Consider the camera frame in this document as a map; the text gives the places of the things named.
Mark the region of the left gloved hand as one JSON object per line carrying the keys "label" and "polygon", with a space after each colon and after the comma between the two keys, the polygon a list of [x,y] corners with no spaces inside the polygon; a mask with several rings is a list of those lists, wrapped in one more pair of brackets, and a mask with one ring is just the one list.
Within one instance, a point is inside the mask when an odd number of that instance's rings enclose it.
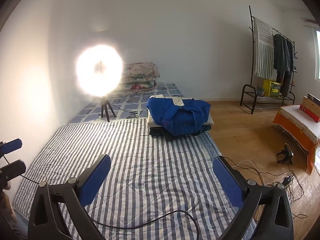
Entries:
{"label": "left gloved hand", "polygon": [[17,217],[8,195],[1,191],[1,212],[7,221],[17,223]]}

